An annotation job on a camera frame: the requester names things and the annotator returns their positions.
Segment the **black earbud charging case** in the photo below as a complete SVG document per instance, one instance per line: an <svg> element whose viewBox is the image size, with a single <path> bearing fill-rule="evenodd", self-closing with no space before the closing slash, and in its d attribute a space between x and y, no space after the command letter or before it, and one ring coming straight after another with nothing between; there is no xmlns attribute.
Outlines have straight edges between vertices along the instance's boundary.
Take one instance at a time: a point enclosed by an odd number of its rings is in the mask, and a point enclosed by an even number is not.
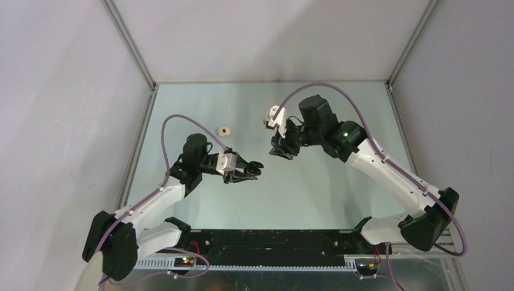
<svg viewBox="0 0 514 291"><path fill-rule="evenodd" d="M262 174L262 169L264 168L264 165L257 161L250 161L244 171L246 174L250 176L260 176Z"/></svg>

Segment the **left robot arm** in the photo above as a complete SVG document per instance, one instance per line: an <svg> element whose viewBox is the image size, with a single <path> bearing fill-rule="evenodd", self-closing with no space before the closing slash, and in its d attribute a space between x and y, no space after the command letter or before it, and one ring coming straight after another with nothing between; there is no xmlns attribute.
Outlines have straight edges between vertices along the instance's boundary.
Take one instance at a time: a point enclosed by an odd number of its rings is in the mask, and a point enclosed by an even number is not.
<svg viewBox="0 0 514 291"><path fill-rule="evenodd" d="M115 280L124 279L142 260L160 250L173 248L187 251L191 235L177 223L166 220L149 225L167 208L186 198L201 183L204 174L220 176L224 184L256 180L263 164L246 161L228 148L209 152L211 143L200 133L187 137L182 153L165 174L163 185L133 206L114 213L97 213L90 226L82 259L89 262L96 253L102 254L102 273Z"/></svg>

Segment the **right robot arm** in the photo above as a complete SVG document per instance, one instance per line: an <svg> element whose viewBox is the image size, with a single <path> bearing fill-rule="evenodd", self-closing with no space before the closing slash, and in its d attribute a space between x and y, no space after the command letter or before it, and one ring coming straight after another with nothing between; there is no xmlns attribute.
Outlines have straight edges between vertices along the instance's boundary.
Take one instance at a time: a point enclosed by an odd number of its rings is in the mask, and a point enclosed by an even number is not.
<svg viewBox="0 0 514 291"><path fill-rule="evenodd" d="M458 193L450 187L440 190L397 165L359 124L338 121L328 101L319 95L301 101L299 109L303 117L299 124L277 105L267 109L264 124L275 132L271 155L291 160L301 147L321 146L332 158L376 181L405 210L384 218L364 218L354 229L355 250L369 253L381 243L408 243L424 252L435 247L450 224L445 209L455 211Z"/></svg>

